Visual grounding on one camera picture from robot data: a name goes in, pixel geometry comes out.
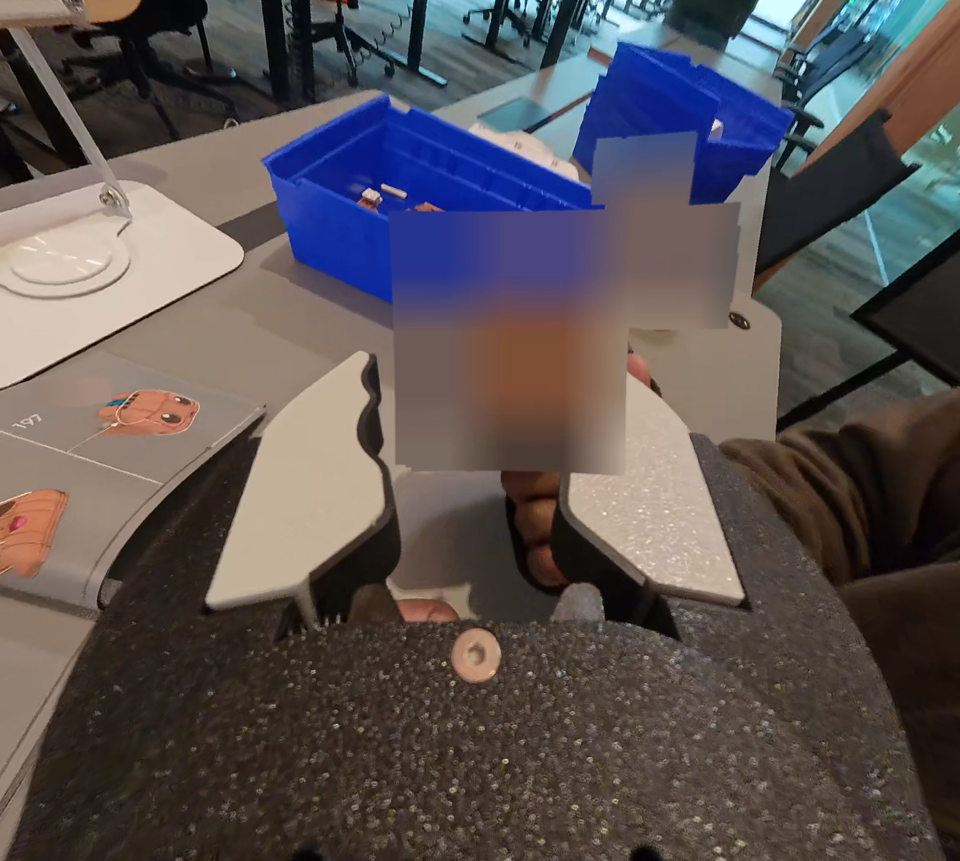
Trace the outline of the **person's right hand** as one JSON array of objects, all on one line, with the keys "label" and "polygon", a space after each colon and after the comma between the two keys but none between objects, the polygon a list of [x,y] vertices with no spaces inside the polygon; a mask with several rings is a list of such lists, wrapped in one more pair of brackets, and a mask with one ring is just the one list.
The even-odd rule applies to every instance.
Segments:
[{"label": "person's right hand", "polygon": [[551,547],[561,475],[502,471],[500,481],[511,549],[521,577],[537,591],[558,595],[568,585]]}]

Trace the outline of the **white desk stand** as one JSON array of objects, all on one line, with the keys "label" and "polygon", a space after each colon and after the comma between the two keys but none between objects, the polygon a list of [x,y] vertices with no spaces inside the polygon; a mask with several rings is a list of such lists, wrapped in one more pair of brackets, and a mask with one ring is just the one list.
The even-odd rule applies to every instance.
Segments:
[{"label": "white desk stand", "polygon": [[2,0],[2,23],[99,180],[1,214],[1,387],[17,385],[222,279],[245,251],[161,192],[122,181],[28,27],[86,20],[84,0]]}]

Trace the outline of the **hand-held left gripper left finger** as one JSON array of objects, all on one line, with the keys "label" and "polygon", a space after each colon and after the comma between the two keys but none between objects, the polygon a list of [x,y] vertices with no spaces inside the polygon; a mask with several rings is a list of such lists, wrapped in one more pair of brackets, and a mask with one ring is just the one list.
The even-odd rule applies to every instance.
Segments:
[{"label": "hand-held left gripper left finger", "polygon": [[307,387],[259,439],[204,598],[211,612],[293,599],[393,512],[380,458],[375,355],[357,351]]}]

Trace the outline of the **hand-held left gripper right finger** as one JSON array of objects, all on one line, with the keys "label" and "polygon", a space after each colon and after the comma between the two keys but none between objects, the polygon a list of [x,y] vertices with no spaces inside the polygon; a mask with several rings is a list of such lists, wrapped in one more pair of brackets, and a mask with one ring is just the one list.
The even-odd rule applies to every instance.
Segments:
[{"label": "hand-held left gripper right finger", "polygon": [[554,561],[565,578],[604,591],[610,607],[620,593],[740,607],[746,593],[697,447],[714,445],[628,378],[623,473],[561,480]]}]

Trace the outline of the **blue plastic bin stack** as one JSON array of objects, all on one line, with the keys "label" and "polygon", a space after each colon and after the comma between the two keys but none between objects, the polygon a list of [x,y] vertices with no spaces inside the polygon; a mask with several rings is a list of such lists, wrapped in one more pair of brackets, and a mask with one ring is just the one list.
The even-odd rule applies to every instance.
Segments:
[{"label": "blue plastic bin stack", "polygon": [[721,204],[761,171],[792,122],[778,103],[687,55],[621,42],[583,113],[573,159],[593,174],[602,138],[693,133],[690,203]]}]

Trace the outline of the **grey instruction booklet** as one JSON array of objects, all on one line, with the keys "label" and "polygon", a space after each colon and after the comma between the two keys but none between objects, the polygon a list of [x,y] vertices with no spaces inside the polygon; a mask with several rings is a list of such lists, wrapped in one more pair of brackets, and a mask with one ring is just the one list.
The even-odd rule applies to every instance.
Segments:
[{"label": "grey instruction booklet", "polygon": [[264,413],[97,351],[4,388],[2,593],[101,608],[141,524]]}]

